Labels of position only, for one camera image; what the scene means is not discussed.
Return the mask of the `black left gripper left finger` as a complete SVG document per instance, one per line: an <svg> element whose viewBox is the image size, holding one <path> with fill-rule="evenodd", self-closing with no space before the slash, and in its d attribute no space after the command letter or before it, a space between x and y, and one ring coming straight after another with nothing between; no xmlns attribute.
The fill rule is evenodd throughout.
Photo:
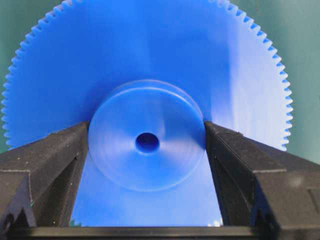
<svg viewBox="0 0 320 240"><path fill-rule="evenodd" d="M0 228L67 227L88 154L87 121L1 153Z"/></svg>

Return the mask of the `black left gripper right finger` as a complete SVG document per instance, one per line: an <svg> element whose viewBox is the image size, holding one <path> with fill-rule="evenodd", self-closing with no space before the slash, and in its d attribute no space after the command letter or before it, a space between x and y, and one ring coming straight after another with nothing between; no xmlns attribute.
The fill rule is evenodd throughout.
<svg viewBox="0 0 320 240"><path fill-rule="evenodd" d="M226 226L320 229L320 166L206 121L206 152Z"/></svg>

